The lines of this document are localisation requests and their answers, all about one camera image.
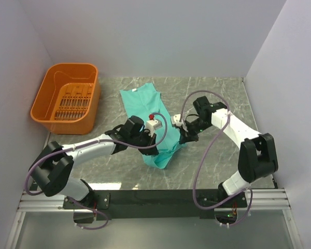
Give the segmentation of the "teal t shirt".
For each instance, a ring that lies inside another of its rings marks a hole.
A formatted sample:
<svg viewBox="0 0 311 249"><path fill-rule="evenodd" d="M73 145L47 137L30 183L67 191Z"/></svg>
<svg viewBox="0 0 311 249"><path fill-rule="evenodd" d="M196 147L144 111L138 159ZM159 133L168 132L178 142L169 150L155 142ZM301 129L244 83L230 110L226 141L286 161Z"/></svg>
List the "teal t shirt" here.
<svg viewBox="0 0 311 249"><path fill-rule="evenodd" d="M165 169L175 152L183 147L179 144L180 133L172 127L171 117L161 100L161 94L152 83L133 90L120 91L124 108L129 117L137 116L145 122L145 128L153 132L158 146L158 155L143 155L148 166Z"/></svg>

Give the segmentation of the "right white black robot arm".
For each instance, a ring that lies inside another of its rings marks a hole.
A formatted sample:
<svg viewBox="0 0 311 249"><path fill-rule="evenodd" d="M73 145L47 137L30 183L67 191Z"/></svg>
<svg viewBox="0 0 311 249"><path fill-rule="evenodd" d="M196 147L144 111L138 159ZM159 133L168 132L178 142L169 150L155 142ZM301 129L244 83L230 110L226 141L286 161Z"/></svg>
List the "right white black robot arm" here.
<svg viewBox="0 0 311 249"><path fill-rule="evenodd" d="M197 142L199 133L214 126L239 149L237 171L220 183L217 191L218 203L228 207L240 190L278 170L274 138L243 123L223 102L210 103L206 96L202 96L193 102L193 106L197 118L192 122L184 120L181 114L171 117L172 126L179 129L180 144Z"/></svg>

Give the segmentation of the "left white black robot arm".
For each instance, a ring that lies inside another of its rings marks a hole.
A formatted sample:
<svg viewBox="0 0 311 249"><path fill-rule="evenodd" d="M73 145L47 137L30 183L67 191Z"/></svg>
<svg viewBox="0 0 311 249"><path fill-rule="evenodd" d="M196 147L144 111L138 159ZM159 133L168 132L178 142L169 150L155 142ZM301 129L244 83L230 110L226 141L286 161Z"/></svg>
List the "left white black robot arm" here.
<svg viewBox="0 0 311 249"><path fill-rule="evenodd" d="M68 145L51 142L31 166L30 176L47 197L61 193L86 209L93 203L94 192L86 181L70 175L73 167L96 157L119 153L128 147L137 148L143 155L157 155L155 131L161 127L162 123L157 119L143 121L131 116L125 124L87 141Z"/></svg>

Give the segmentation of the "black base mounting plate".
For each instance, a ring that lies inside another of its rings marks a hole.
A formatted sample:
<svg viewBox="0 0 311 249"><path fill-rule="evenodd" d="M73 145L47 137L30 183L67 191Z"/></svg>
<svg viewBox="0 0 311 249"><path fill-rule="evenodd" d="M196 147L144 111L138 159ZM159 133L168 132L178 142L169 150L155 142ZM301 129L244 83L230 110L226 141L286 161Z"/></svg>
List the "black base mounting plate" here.
<svg viewBox="0 0 311 249"><path fill-rule="evenodd" d="M109 220L122 218L173 218L199 217L214 219L215 210L201 210L195 206L191 189L173 190L94 190L94 201L87 207L96 208L105 213ZM217 189L197 189L196 199L199 205L208 207L215 205L219 199ZM245 194L242 192L224 203L220 208L246 208ZM92 223L91 215L79 215L81 209L73 201L66 198L64 210L75 210L74 221Z"/></svg>

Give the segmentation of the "orange plastic basket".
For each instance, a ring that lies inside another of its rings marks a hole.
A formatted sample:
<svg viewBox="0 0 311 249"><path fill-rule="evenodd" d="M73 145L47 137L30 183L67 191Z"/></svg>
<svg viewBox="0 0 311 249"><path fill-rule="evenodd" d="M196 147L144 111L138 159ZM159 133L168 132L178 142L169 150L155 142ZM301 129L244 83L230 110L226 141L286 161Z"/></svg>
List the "orange plastic basket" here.
<svg viewBox="0 0 311 249"><path fill-rule="evenodd" d="M46 72L30 115L54 134L88 134L94 127L100 95L96 66L56 64Z"/></svg>

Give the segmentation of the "aluminium frame rail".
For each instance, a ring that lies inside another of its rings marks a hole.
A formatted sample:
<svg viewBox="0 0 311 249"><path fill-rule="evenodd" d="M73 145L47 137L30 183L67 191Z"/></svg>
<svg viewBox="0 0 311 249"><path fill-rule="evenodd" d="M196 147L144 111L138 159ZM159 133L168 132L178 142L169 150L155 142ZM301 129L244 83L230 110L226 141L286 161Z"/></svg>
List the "aluminium frame rail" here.
<svg viewBox="0 0 311 249"><path fill-rule="evenodd" d="M165 170L148 167L140 153L128 149L100 157L74 170L101 190L190 189L211 133L175 153ZM73 224L63 196L23 194L7 248L301 248L291 205L284 189L259 181L245 199L251 211L233 227L199 218L116 219L103 229L86 231Z"/></svg>

